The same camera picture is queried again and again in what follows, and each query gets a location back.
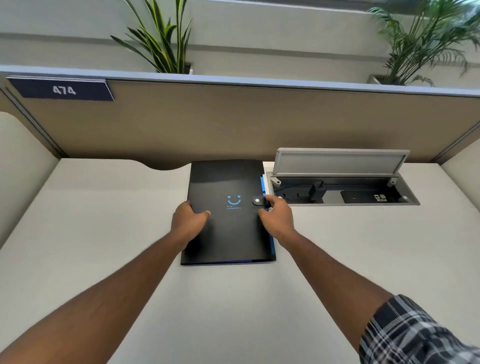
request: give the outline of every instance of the navy blue sign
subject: navy blue sign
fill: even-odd
[[[20,95],[26,98],[114,101],[105,80],[19,76],[11,76],[7,79]]]

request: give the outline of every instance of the right hand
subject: right hand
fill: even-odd
[[[262,208],[258,210],[258,215],[268,233],[283,243],[285,239],[297,233],[293,227],[292,209],[283,198],[271,194],[265,198],[270,201],[273,209],[269,212]]]

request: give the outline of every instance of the hand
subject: hand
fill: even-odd
[[[182,250],[185,249],[188,242],[203,229],[210,215],[210,211],[195,214],[190,205],[190,201],[182,202],[177,207],[172,217],[170,232],[180,237]]]
[[[258,215],[268,233],[283,245],[288,237],[297,233],[293,227],[292,209],[283,198],[271,194],[265,198],[271,202],[273,209],[268,212],[262,208],[258,210]]]

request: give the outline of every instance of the desk surface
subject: desk surface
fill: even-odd
[[[479,345],[480,213],[438,165],[400,173],[421,206],[294,207],[295,226]],[[63,159],[0,250],[0,350],[164,235],[189,174]],[[356,363],[275,244],[277,261],[264,264],[181,267],[178,256],[110,362]]]

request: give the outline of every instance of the smiley face logo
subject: smiley face logo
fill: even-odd
[[[238,199],[239,199],[238,202],[233,203],[233,202],[230,201],[230,199],[232,198],[232,196],[228,196],[228,203],[231,204],[231,205],[238,205],[241,200],[240,200],[240,196],[237,196],[237,197],[238,197]]]

